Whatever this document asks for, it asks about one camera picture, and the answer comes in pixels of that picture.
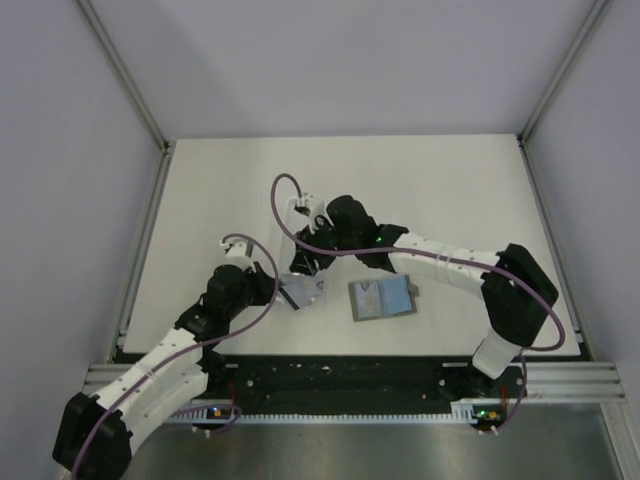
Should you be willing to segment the grey card holder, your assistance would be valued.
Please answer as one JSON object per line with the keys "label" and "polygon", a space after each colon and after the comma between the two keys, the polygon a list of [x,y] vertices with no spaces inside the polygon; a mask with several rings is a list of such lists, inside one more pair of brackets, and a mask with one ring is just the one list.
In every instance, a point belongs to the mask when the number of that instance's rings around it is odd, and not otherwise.
{"label": "grey card holder", "polygon": [[352,318],[354,322],[390,319],[414,315],[417,313],[418,308],[416,299],[418,298],[420,292],[418,287],[411,282],[411,279],[408,275],[391,275],[376,280],[365,281],[378,282],[382,300],[383,314],[373,319],[360,321],[356,320],[350,295],[350,285],[355,282],[351,282],[348,285],[348,291]]}

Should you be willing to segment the white plastic basket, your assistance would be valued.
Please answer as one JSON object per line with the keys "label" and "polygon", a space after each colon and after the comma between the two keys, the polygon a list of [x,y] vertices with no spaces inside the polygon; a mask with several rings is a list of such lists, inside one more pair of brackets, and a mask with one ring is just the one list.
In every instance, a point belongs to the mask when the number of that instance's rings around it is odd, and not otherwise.
{"label": "white plastic basket", "polygon": [[[275,226],[274,234],[277,246],[276,261],[279,271],[279,279],[283,275],[293,274],[302,276],[313,276],[318,272],[321,272],[317,263],[313,263],[303,255],[297,254],[298,245],[295,244],[287,235],[285,235],[278,225]],[[314,301],[308,307],[319,303],[323,297],[324,294],[320,299]]]}

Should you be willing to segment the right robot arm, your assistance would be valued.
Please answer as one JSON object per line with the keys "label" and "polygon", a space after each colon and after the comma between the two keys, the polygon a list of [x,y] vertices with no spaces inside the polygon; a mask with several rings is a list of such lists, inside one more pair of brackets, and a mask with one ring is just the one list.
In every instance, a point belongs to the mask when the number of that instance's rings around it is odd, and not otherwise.
{"label": "right robot arm", "polygon": [[469,388],[478,395],[502,385],[507,365],[533,347],[558,300],[551,279],[519,244],[493,253],[428,240],[406,227],[377,223],[350,195],[324,202],[305,194],[291,209],[307,220],[295,234],[290,264],[295,274],[311,276],[340,256],[353,256],[370,269],[418,275],[482,300],[490,330],[466,372]]}

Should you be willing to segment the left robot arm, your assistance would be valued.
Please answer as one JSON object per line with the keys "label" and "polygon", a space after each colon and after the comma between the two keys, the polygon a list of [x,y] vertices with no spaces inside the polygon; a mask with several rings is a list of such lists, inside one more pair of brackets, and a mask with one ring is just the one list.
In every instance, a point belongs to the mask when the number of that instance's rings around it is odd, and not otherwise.
{"label": "left robot arm", "polygon": [[66,403],[53,459],[74,479],[121,478],[141,444],[179,407],[224,390],[227,374],[213,348],[235,337],[230,324],[247,308],[269,311],[279,287],[279,275],[256,262],[217,267],[154,348],[107,386]]}

